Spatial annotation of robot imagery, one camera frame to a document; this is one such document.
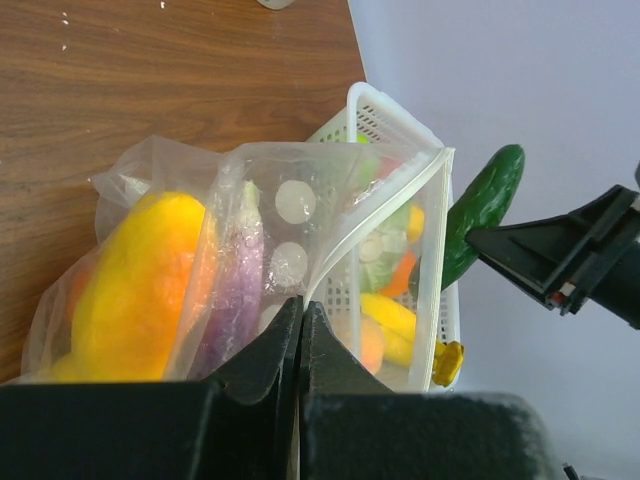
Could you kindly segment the green cucumber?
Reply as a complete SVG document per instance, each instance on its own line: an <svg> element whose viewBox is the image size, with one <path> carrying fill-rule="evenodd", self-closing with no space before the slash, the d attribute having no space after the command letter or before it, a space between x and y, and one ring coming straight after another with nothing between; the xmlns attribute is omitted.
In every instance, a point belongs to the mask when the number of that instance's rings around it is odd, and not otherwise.
<svg viewBox="0 0 640 480"><path fill-rule="evenodd" d="M441 289L457 281L478 258L466 242L474 228L500 225L519 187L525 152L518 144L501 147L449 209Z"/></svg>

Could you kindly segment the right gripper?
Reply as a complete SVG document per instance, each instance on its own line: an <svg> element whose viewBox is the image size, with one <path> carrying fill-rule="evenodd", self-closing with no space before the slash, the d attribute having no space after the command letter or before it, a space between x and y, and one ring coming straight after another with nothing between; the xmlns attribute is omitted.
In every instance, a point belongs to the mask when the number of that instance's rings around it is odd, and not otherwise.
<svg viewBox="0 0 640 480"><path fill-rule="evenodd" d="M539 304L577 314L592 300L639 328L639 191L615 185L565 215L466 236L479 259Z"/></svg>

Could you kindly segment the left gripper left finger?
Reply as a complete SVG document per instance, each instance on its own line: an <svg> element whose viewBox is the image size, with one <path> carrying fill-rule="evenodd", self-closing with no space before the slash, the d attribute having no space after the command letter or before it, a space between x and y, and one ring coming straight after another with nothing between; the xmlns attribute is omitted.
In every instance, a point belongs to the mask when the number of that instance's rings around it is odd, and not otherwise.
<svg viewBox="0 0 640 480"><path fill-rule="evenodd" d="M303 302L197 381L10 385L5 479L283 479Z"/></svg>

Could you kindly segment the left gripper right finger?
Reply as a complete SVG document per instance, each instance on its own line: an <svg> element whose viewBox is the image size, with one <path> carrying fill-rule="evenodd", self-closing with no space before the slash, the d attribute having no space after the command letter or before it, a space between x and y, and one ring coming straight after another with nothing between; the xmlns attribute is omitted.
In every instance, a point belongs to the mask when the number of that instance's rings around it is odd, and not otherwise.
<svg viewBox="0 0 640 480"><path fill-rule="evenodd" d="M401 394L309 305L300 367L303 479L562 479L537 413L500 393Z"/></svg>

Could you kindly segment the purple eggplant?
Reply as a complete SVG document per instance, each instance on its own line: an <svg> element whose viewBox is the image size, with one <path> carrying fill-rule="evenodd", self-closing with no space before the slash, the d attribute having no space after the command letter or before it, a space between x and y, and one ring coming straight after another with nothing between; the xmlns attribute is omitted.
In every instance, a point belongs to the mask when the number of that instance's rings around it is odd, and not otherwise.
<svg viewBox="0 0 640 480"><path fill-rule="evenodd" d="M233 217L227 245L214 306L189 371L191 379L211 374L258 334L264 227L259 190L252 181L243 183L239 211Z"/></svg>

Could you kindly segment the polka dot zip bag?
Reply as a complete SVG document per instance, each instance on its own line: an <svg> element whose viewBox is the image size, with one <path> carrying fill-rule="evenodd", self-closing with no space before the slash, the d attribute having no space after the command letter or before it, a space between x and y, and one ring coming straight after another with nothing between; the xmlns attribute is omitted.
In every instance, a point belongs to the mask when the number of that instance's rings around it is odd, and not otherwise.
<svg viewBox="0 0 640 480"><path fill-rule="evenodd" d="M42 296L22 383L201 379L285 301L396 391L436 382L452 149L152 136L93 177L97 243Z"/></svg>

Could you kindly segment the peach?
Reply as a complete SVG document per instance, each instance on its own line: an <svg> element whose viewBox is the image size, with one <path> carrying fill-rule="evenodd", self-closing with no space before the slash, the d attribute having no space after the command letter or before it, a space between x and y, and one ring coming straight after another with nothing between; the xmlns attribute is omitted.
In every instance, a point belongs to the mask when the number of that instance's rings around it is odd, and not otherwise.
<svg viewBox="0 0 640 480"><path fill-rule="evenodd" d="M382 327L371 317L361 317L361 363L376 375L383 363L385 337Z"/></svg>

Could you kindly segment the yellow red mango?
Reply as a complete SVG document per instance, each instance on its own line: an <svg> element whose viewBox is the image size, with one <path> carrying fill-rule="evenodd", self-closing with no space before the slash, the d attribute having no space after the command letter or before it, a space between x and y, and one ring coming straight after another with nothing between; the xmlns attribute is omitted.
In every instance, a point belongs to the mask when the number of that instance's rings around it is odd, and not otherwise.
<svg viewBox="0 0 640 480"><path fill-rule="evenodd" d="M205 208L183 192L143 197L102 245L74 304L63 383L157 381L176 339Z"/></svg>

